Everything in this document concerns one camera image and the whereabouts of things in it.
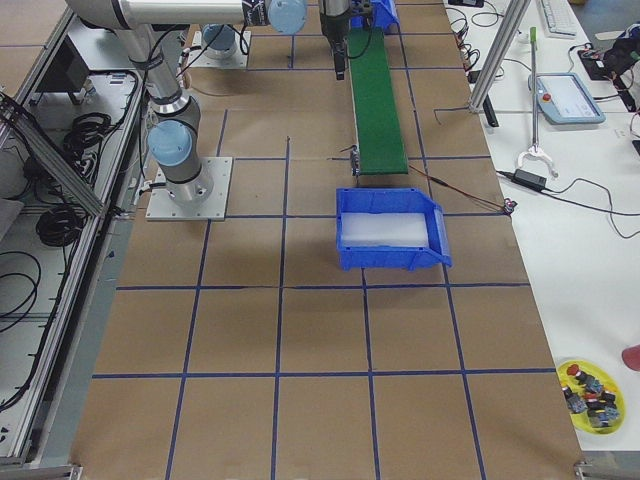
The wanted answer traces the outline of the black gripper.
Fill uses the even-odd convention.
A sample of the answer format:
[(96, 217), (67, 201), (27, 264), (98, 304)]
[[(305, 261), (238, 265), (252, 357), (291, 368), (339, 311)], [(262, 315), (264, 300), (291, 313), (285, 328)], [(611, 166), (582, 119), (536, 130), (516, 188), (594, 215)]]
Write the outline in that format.
[(347, 54), (343, 43), (349, 31), (350, 1), (319, 0), (319, 14), (322, 34), (331, 43), (335, 78), (345, 77)]

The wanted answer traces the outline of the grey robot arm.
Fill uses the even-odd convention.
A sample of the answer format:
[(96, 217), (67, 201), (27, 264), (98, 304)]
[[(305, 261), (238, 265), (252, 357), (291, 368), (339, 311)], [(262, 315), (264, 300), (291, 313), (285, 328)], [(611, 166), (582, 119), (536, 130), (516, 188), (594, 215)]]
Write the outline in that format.
[(298, 32), (306, 22), (304, 1), (69, 1), (86, 23), (113, 31), (129, 60), (146, 75), (146, 89), (158, 124), (148, 146), (165, 176), (168, 196), (176, 203), (200, 203), (215, 180), (196, 153), (200, 109), (181, 87), (153, 27), (173, 24), (271, 26), (280, 33)]
[[(243, 26), (271, 25), (276, 31), (293, 35), (301, 30), (307, 18), (306, 1), (243, 1)], [(352, 17), (350, 1), (319, 1), (322, 35), (327, 39), (338, 81), (344, 79), (348, 63), (347, 36)], [(201, 26), (201, 49), (216, 54), (232, 55), (236, 38), (241, 38), (231, 25)]]

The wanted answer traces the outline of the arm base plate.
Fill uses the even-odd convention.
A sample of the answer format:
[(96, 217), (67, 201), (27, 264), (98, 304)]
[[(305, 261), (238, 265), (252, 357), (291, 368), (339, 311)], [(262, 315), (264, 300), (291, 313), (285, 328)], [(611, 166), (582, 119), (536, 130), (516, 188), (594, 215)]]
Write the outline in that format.
[(246, 33), (244, 40), (235, 31), (231, 30), (234, 45), (227, 50), (216, 50), (212, 46), (208, 47), (205, 52), (200, 49), (204, 45), (202, 42), (202, 34), (200, 31), (194, 33), (191, 46), (189, 47), (189, 55), (187, 64), (192, 68), (214, 68), (214, 69), (231, 69), (243, 70), (247, 68), (248, 56), (243, 54), (241, 48), (249, 48), (251, 34)]
[(201, 157), (201, 171), (194, 180), (168, 181), (161, 167), (146, 209), (150, 221), (224, 221), (232, 177), (232, 157)]

